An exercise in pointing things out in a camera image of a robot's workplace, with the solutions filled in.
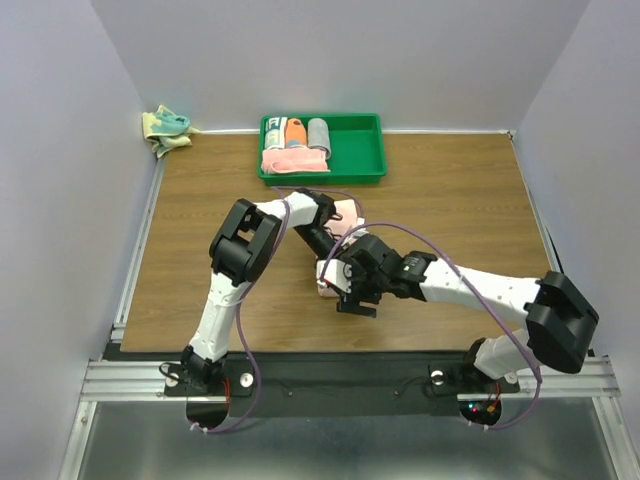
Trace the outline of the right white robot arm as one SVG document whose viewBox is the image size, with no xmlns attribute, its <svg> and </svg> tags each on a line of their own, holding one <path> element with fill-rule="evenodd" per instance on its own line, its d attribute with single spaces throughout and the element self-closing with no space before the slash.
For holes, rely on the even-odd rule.
<svg viewBox="0 0 640 480">
<path fill-rule="evenodd" d="M 401 299 L 484 310 L 516 329 L 476 340 L 463 357 L 460 378 L 472 390 L 529 366 L 566 374 L 582 370 L 599 316 L 563 273 L 516 278 L 449 265 L 431 253 L 400 255 L 365 234 L 316 265 L 318 281 L 339 296 L 338 311 L 373 317 L 385 294 Z"/>
</svg>

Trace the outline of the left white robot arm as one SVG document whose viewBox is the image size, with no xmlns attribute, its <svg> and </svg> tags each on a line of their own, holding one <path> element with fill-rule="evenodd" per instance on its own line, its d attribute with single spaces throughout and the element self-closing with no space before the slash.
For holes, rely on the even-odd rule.
<svg viewBox="0 0 640 480">
<path fill-rule="evenodd" d="M 324 226 L 338 218 L 334 200 L 300 188 L 288 196 L 231 207 L 209 248 L 211 283 L 199 324 L 181 354 L 188 382 L 210 394 L 222 384 L 224 359 L 238 307 L 270 263 L 278 239 L 296 229 L 318 255 L 334 245 Z"/>
</svg>

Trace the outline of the yellow green towel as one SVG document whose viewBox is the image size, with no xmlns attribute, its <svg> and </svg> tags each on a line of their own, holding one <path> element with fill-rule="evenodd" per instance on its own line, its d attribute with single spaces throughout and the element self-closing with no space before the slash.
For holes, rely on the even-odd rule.
<svg viewBox="0 0 640 480">
<path fill-rule="evenodd" d="M 189 118 L 174 113 L 164 105 L 160 105 L 155 112 L 143 112 L 141 122 L 144 140 L 150 144 L 157 159 L 172 150 L 191 146 L 191 136 L 201 134 Z"/>
</svg>

